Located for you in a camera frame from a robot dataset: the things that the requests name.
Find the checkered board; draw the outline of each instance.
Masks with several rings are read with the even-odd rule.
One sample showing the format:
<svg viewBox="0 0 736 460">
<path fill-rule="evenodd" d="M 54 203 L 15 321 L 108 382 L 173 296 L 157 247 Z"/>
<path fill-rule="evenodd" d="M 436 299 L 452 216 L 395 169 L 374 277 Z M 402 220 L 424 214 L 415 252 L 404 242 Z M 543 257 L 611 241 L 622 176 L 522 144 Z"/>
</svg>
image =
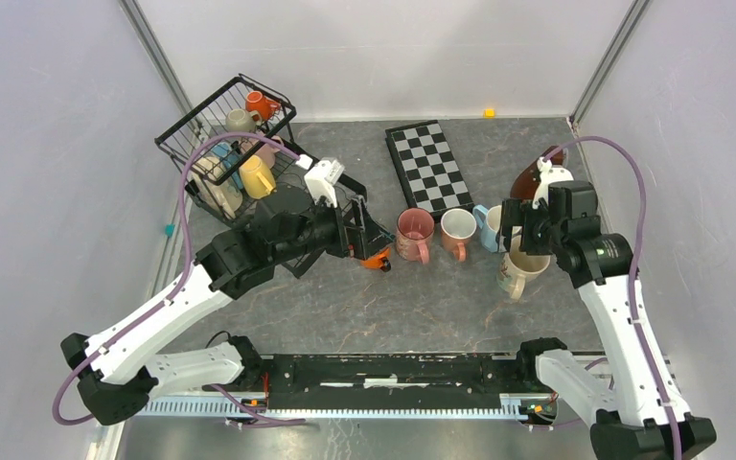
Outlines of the checkered board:
<svg viewBox="0 0 736 460">
<path fill-rule="evenodd" d="M 442 127 L 435 120 L 385 131 L 407 205 L 440 218 L 452 208 L 471 209 L 472 197 Z"/>
</svg>

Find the brown bottle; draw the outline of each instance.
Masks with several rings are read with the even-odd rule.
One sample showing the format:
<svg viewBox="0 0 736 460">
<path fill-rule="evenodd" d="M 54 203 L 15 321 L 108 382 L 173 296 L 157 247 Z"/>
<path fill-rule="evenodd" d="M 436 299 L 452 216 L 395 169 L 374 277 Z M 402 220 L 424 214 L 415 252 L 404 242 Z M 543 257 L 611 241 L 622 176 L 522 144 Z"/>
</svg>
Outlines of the brown bottle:
<svg viewBox="0 0 736 460">
<path fill-rule="evenodd" d="M 551 146 L 541 155 L 545 156 L 549 151 L 556 149 L 557 146 Z M 551 164 L 560 166 L 565 161 L 565 150 L 559 152 L 551 158 Z M 540 171 L 538 170 L 538 160 L 532 162 L 528 168 L 523 170 L 512 184 L 512 190 L 509 191 L 509 197 L 518 199 L 532 199 L 538 190 L 540 182 Z"/>
</svg>

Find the robotic arm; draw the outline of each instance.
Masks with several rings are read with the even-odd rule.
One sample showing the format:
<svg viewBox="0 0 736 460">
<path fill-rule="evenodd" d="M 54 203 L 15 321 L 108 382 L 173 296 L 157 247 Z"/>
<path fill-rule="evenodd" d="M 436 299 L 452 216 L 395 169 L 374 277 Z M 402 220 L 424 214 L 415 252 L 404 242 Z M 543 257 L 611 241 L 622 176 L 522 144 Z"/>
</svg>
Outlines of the robotic arm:
<svg viewBox="0 0 736 460">
<path fill-rule="evenodd" d="M 343 216 L 334 183 L 343 172 L 324 158 L 307 172 L 305 190 L 280 184 L 261 199 L 243 228 L 216 236 L 196 253 L 189 279 L 168 299 L 179 279 L 142 307 L 101 333 L 72 333 L 61 349 L 72 369 L 95 352 L 100 354 L 79 374 L 84 405 L 103 425 L 113 425 L 141 410 L 150 399 L 205 384 L 254 383 L 261 377 L 261 359 L 245 337 L 217 347 L 157 355 L 196 321 L 272 279 L 275 266 L 306 257 L 306 267 L 323 252 L 365 261 L 392 242 L 391 235 L 368 215 L 364 201 L 351 202 Z M 387 261 L 381 264 L 389 268 Z M 295 276 L 304 269 L 295 270 Z M 165 306 L 131 329 L 110 348 L 103 344 L 118 331 Z"/>
<path fill-rule="evenodd" d="M 673 457 L 672 423 L 680 432 L 683 458 L 692 458 L 715 442 L 715 430 L 708 419 L 691 415 L 667 370 L 644 309 L 641 284 L 629 276 L 630 245 L 622 235 L 601 233 L 590 183 L 574 180 L 568 170 L 548 161 L 538 164 L 540 186 L 534 199 L 503 201 L 501 238 L 508 250 L 513 227 L 522 226 L 520 250 L 557 257 L 594 320 L 617 387 L 606 388 L 557 339 L 521 346 L 518 357 L 526 362 L 524 369 L 561 395 L 590 427 L 598 458 Z M 643 336 L 636 331 L 639 327 Z M 664 388 L 657 387 L 657 380 Z"/>
</svg>

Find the gray stone surface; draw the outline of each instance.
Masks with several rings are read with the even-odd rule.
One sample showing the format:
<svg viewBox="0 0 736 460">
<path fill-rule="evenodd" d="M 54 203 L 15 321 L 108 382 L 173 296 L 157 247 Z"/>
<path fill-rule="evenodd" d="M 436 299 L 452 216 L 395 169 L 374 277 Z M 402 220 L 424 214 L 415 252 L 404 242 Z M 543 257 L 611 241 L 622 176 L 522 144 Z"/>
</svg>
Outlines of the gray stone surface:
<svg viewBox="0 0 736 460">
<path fill-rule="evenodd" d="M 389 230 L 406 208 L 384 142 L 384 130 L 405 122 L 293 125 L 295 140 L 317 157 L 335 156 L 368 188 L 371 215 Z M 561 119 L 444 120 L 442 128 L 476 204 L 505 197 L 523 168 L 551 144 L 571 139 Z M 575 151 L 569 169 L 585 177 Z M 226 227 L 194 208 L 195 247 Z M 219 330 L 248 335 L 261 353 L 492 352 L 557 336 L 574 350 L 600 350 L 585 305 L 555 265 L 527 285 L 519 302 L 498 288 L 501 256 L 478 241 L 459 264 L 434 240 L 431 263 L 394 254 L 389 273 L 323 256 L 302 279 L 282 268 L 272 282 L 207 316 L 168 350 L 204 346 Z"/>
</svg>

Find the white wall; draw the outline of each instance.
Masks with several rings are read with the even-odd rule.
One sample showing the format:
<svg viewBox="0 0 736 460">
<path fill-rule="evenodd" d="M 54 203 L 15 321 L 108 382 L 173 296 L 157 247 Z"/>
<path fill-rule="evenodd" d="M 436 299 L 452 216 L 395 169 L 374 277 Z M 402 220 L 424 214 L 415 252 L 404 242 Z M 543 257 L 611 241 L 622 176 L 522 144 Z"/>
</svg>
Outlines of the white wall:
<svg viewBox="0 0 736 460">
<path fill-rule="evenodd" d="M 696 415 L 706 459 L 736 458 L 736 5 L 654 2 L 582 121 L 621 143 L 648 184 L 645 298 Z M 629 168 L 586 147 L 610 222 L 633 234 Z"/>
<path fill-rule="evenodd" d="M 568 115 L 630 0 L 140 0 L 195 103 L 244 72 L 298 119 Z"/>
<path fill-rule="evenodd" d="M 152 139 L 178 118 L 116 2 L 0 1 L 0 459 L 82 458 L 58 344 L 146 297 L 175 200 Z"/>
</svg>

